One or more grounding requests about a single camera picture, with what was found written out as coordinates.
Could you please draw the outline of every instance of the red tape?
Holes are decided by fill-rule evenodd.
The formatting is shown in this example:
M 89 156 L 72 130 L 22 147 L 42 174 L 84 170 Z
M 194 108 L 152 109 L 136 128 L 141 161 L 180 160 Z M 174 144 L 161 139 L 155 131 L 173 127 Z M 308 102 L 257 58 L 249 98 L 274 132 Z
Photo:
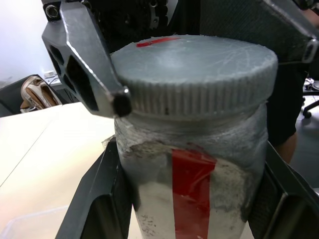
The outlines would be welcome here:
M 207 239 L 209 182 L 216 160 L 195 150 L 172 150 L 176 239 Z
M 146 41 L 143 43 L 137 43 L 136 46 L 137 47 L 145 47 L 145 46 L 150 46 L 150 45 L 165 42 L 165 41 L 173 41 L 173 40 L 177 40 L 177 39 L 180 39 L 180 37 L 165 37 L 165 38 L 156 39 L 156 40 L 152 40 L 152 41 Z

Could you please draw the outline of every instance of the gray lid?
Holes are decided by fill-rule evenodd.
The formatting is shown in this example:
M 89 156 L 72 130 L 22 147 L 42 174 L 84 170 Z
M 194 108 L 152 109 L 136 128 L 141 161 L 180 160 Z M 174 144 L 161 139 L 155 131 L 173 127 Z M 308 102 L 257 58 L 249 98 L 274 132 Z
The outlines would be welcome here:
M 223 117 L 256 107 L 271 95 L 277 56 L 266 47 L 209 36 L 162 38 L 144 40 L 140 47 L 131 43 L 112 55 L 136 113 Z

